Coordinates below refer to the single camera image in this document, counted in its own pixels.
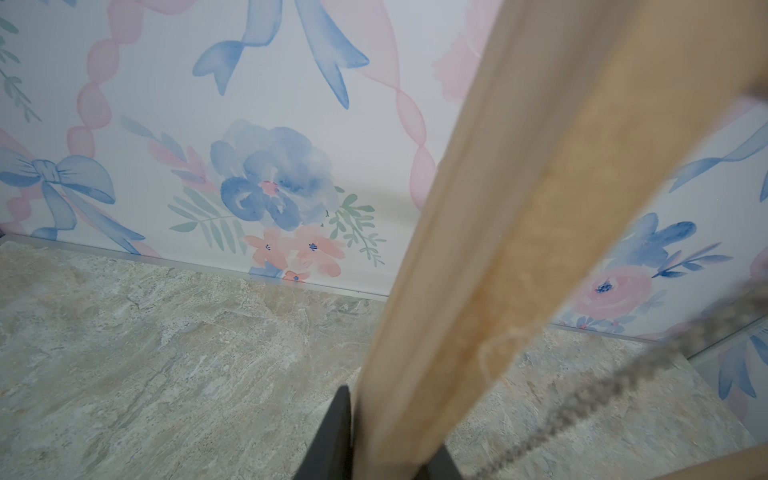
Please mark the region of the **wooden jewelry display stand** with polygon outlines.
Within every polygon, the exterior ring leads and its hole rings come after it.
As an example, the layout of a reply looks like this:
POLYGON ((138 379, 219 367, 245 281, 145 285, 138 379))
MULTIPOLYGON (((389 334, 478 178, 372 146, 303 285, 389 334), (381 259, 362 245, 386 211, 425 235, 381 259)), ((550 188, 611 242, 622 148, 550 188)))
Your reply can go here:
POLYGON ((410 479, 767 65, 763 1, 507 1, 354 396, 410 479))

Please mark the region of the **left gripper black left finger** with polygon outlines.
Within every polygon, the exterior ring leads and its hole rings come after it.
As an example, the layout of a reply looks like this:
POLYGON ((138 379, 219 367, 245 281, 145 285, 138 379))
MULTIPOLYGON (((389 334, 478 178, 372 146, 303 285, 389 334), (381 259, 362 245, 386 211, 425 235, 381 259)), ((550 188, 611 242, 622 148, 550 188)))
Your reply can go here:
POLYGON ((340 386, 311 442, 294 480, 349 480, 352 477, 352 406, 347 385, 340 386))

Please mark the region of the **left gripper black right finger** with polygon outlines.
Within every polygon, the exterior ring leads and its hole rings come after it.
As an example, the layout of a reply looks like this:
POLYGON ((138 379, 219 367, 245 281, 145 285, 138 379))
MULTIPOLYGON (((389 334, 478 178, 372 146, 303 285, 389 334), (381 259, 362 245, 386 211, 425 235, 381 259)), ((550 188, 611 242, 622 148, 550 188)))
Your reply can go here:
POLYGON ((414 480, 463 480, 445 445, 441 445, 433 457, 418 470, 414 480))

